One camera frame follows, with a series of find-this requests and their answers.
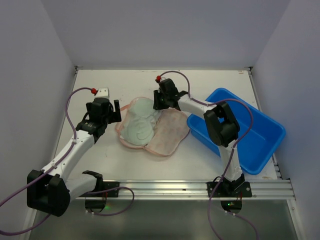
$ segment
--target cable clip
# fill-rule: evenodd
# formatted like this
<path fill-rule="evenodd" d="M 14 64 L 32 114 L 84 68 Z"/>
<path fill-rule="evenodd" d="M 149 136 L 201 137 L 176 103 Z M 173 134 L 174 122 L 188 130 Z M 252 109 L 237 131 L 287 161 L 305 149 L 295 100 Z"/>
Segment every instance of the cable clip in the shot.
<path fill-rule="evenodd" d="M 57 169 L 57 167 L 58 167 L 55 162 L 52 162 L 52 163 L 51 163 L 51 166 L 52 166 L 54 169 Z"/>

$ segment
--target blue tray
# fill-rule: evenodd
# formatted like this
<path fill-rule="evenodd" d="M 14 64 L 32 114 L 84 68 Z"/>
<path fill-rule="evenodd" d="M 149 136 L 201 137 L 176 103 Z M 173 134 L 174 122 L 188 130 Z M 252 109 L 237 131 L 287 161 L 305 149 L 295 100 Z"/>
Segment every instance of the blue tray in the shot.
<path fill-rule="evenodd" d="M 223 99 L 238 99 L 243 101 L 225 88 L 216 89 L 206 101 L 216 102 Z M 250 115 L 241 104 L 234 101 L 228 101 L 227 103 L 240 125 L 240 137 L 250 125 Z M 262 171 L 284 139 L 286 130 L 272 118 L 255 109 L 250 104 L 246 104 L 253 114 L 253 126 L 250 132 L 238 143 L 238 156 L 242 169 L 251 175 L 257 175 Z M 209 138 L 205 121 L 192 114 L 186 122 L 191 130 L 191 134 L 220 156 L 218 146 Z"/>

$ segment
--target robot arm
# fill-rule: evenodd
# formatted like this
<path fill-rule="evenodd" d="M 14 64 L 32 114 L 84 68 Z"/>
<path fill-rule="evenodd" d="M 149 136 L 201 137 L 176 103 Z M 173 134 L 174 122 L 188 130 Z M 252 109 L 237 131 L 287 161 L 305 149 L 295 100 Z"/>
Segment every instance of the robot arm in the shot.
<path fill-rule="evenodd" d="M 109 89 L 99 88 L 93 102 L 86 104 L 86 109 L 87 113 L 75 128 L 76 139 L 72 137 L 61 152 L 41 171 L 32 170 L 29 173 L 27 183 L 54 167 L 49 174 L 28 187 L 28 207 L 59 217 L 75 198 L 93 190 L 104 190 L 102 176 L 96 172 L 85 171 L 76 179 L 68 180 L 68 178 L 82 156 L 105 133 L 108 124 L 121 122 L 119 101 L 115 100 L 113 106 L 109 101 Z M 69 150 L 65 159 L 56 165 L 56 162 Z"/>
<path fill-rule="evenodd" d="M 179 92 L 170 78 L 162 81 L 156 80 L 156 82 L 159 84 L 159 89 L 153 92 L 153 108 L 156 110 L 175 108 L 204 119 L 208 135 L 218 146 L 223 166 L 226 167 L 240 130 L 240 126 L 229 105 L 226 102 L 215 105 L 210 105 L 212 103 L 206 101 L 201 101 L 203 104 L 195 102 L 190 99 L 186 91 Z M 229 193 L 234 192 L 245 182 L 236 147 L 224 178 L 222 187 Z"/>

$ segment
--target pink cloth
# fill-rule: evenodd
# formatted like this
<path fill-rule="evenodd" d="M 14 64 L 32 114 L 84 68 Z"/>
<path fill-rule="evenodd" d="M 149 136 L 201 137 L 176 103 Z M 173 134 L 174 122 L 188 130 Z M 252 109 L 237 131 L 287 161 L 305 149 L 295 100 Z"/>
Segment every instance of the pink cloth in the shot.
<path fill-rule="evenodd" d="M 127 110 L 135 104 L 138 99 L 139 97 L 135 98 L 130 104 L 120 109 L 122 121 L 115 125 L 115 131 L 118 133 L 120 142 L 128 148 L 145 149 L 158 156 L 167 157 L 172 155 L 190 130 L 187 126 L 187 115 L 176 109 L 170 108 L 162 111 L 160 118 L 155 124 L 154 136 L 147 145 L 133 145 L 121 138 L 121 130 L 124 127 L 124 123 L 129 121 Z"/>

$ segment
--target white wall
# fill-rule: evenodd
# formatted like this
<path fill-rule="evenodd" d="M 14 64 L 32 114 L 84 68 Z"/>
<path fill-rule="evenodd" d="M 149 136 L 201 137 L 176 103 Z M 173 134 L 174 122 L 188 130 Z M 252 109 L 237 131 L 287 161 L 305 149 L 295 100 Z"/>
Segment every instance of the white wall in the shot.
<path fill-rule="evenodd" d="M 39 0 L 1 1 L 0 23 L 2 200 L 52 157 L 74 67 Z M 0 208 L 0 229 L 22 230 L 27 209 L 23 192 Z"/>
<path fill-rule="evenodd" d="M 253 66 L 289 0 L 42 0 L 86 68 Z"/>
<path fill-rule="evenodd" d="M 262 110 L 287 136 L 276 152 L 308 239 L 319 239 L 320 1 L 291 0 L 253 68 Z"/>

